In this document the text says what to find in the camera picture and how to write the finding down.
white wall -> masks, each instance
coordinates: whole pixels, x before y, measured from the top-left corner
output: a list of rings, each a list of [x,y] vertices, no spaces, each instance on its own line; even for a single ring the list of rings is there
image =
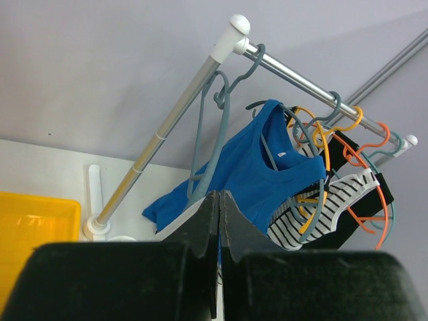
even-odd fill
[[[252,42],[347,97],[426,28],[428,2],[3,0],[0,138],[136,158],[234,13],[251,21]],[[224,70],[248,67],[235,56]],[[233,95],[229,136],[264,98],[328,111],[258,70]],[[219,119],[211,104],[202,160]],[[196,125],[194,104],[154,163],[189,168]]]
[[[382,250],[393,254],[407,268],[428,311],[427,85],[428,47],[368,96],[361,106],[373,120],[419,139],[416,147],[381,167],[397,207],[395,230]],[[379,141],[361,129],[350,136],[360,144]],[[372,237],[359,229],[344,249],[372,249],[378,240],[379,235]]]

metal pole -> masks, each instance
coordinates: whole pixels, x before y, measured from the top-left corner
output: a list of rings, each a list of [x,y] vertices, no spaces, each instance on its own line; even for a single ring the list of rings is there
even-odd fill
[[[186,90],[175,104],[174,108],[156,131],[155,135],[153,135],[152,139],[147,144],[138,160],[133,164],[126,176],[122,179],[122,182],[119,184],[113,196],[110,198],[107,205],[103,208],[101,214],[95,220],[95,225],[98,224],[103,226],[107,224],[107,221],[109,218],[111,218],[120,202],[122,202],[123,198],[125,198],[126,194],[129,192],[129,190],[131,190],[136,180],[140,177],[141,172],[146,168],[154,154],[162,146],[165,138],[169,135],[171,130],[175,127],[177,122],[186,112],[187,108],[198,96],[199,92],[202,90],[202,87],[219,66],[220,63],[215,61],[211,56],[205,60],[196,76],[192,79],[191,83],[187,86]]]
[[[257,58],[257,51],[258,48],[252,43],[250,43],[247,46],[247,51],[244,53],[244,56],[251,60],[255,60]],[[260,65],[266,68],[267,70],[273,72],[277,76],[288,81],[289,83],[300,88],[309,95],[320,100],[321,102],[329,105],[330,107],[334,108],[336,106],[334,96],[330,92],[314,84],[310,80],[301,76],[300,74],[285,66],[282,62],[269,56],[268,54],[264,54]],[[356,120],[358,116],[358,112],[354,108],[351,108],[350,106],[345,104],[344,102],[340,107],[340,112],[346,117],[351,118],[353,120]],[[383,128],[367,117],[362,118],[360,125],[381,137],[385,137],[385,132]],[[389,141],[398,146],[398,141],[395,136],[391,135]]]
[[[386,79],[392,76],[398,69],[403,67],[411,58],[420,52],[428,44],[428,29],[413,40],[405,49],[396,55],[389,63],[379,70],[372,78],[370,78],[360,89],[358,89],[351,97],[345,102],[349,106],[358,105],[364,98],[366,98],[373,90],[378,88]],[[333,118],[329,125],[334,125],[342,120],[343,115],[338,115]]]

clothes rack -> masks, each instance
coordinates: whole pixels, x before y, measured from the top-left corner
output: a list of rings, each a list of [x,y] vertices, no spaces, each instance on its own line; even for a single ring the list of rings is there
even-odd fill
[[[147,164],[156,154],[157,150],[162,146],[171,130],[175,127],[188,107],[198,96],[202,90],[203,85],[214,74],[218,67],[225,62],[227,57],[229,57],[230,54],[235,53],[244,55],[251,60],[256,59],[258,48],[249,42],[249,39],[247,38],[249,31],[250,24],[247,18],[242,15],[232,16],[229,21],[229,25],[215,44],[215,47],[212,49],[209,57],[205,60],[204,64],[192,79],[191,83],[187,86],[159,129],[155,132],[137,161],[129,169],[128,173],[125,175],[122,182],[113,193],[113,196],[111,196],[110,200],[107,202],[106,206],[103,207],[102,204],[91,206],[91,208],[103,208],[103,210],[100,213],[97,213],[99,211],[95,213],[92,212],[91,216],[85,222],[84,233],[87,237],[89,237],[91,240],[105,239],[105,234],[110,229],[109,218],[111,218],[119,204],[122,202],[123,198],[125,198],[126,194],[141,175],[141,172],[146,168]],[[335,99],[330,92],[322,89],[320,86],[306,79],[304,76],[301,76],[299,73],[290,69],[279,60],[271,57],[269,54],[265,53],[263,55],[261,65],[265,69],[287,80],[289,83],[317,98],[328,106],[332,108],[335,107]],[[342,103],[340,112],[348,118],[356,119],[356,110],[345,103]],[[370,118],[364,117],[360,125],[366,129],[369,129],[376,135],[385,137],[383,128]],[[413,135],[408,136],[407,139],[404,139],[404,141],[405,143],[401,151],[397,154],[401,154],[417,143],[417,139]],[[391,137],[390,142],[398,145],[397,139],[393,136]],[[91,201],[95,200],[100,202],[100,200],[102,200],[100,195],[101,188],[90,188],[89,194],[89,199]]]

yellow tray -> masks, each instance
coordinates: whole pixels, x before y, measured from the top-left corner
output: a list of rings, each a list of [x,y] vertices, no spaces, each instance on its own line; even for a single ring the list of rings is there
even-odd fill
[[[77,241],[80,204],[0,192],[0,313],[35,247]]]

blue shirt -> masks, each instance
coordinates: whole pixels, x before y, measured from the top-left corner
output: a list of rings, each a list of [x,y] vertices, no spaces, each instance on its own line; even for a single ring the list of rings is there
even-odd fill
[[[231,191],[241,212],[265,234],[271,216],[288,197],[326,177],[321,156],[309,158],[294,150],[279,104],[268,100],[253,121],[227,142],[208,188],[208,192]],[[261,133],[278,171],[272,169]],[[197,175],[204,173],[206,166]],[[189,180],[181,183],[143,211],[159,231],[183,212],[188,184]]]

